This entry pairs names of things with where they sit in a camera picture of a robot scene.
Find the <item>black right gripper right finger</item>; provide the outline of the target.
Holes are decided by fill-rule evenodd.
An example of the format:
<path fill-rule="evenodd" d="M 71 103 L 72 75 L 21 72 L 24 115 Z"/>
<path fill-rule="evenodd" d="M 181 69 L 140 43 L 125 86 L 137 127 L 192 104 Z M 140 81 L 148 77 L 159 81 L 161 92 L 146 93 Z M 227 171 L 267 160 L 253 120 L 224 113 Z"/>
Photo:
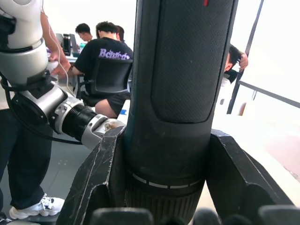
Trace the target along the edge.
<path fill-rule="evenodd" d="M 261 206 L 293 204 L 267 170 L 228 134 L 213 129 L 208 154 L 206 182 L 222 220 L 240 214 L 254 221 Z"/>

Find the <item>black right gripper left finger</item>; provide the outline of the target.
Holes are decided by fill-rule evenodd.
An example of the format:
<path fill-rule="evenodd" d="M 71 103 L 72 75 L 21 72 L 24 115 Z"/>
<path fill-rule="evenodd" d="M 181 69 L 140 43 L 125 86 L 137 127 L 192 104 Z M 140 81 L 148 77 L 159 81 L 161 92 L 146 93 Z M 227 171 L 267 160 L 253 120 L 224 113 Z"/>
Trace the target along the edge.
<path fill-rule="evenodd" d="M 125 205 L 124 127 L 108 131 L 78 169 L 58 225 L 87 225 L 94 210 Z"/>

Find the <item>standing person's bare hand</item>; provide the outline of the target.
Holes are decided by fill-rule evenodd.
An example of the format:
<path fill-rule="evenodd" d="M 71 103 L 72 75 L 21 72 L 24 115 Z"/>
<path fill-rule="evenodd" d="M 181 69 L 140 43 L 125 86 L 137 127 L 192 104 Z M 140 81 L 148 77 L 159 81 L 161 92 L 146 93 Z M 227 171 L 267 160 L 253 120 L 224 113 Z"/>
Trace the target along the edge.
<path fill-rule="evenodd" d="M 47 69 L 49 70 L 51 76 L 54 76 L 58 79 L 65 78 L 70 67 L 71 65 L 64 53 L 51 52 L 47 65 Z"/>

